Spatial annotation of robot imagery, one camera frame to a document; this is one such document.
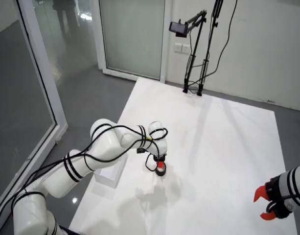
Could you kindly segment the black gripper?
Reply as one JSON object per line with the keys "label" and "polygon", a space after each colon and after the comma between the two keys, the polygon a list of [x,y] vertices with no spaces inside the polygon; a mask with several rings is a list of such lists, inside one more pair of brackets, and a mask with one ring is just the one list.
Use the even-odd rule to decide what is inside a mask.
{"label": "black gripper", "polygon": [[296,209],[296,199],[292,197],[295,193],[295,176],[276,176],[256,189],[253,202],[259,198],[270,201],[266,212],[260,215],[264,220],[286,218]]}
{"label": "black gripper", "polygon": [[165,157],[166,154],[162,154],[160,156],[153,155],[153,160],[157,162],[157,168],[161,168],[161,169],[164,168]]}

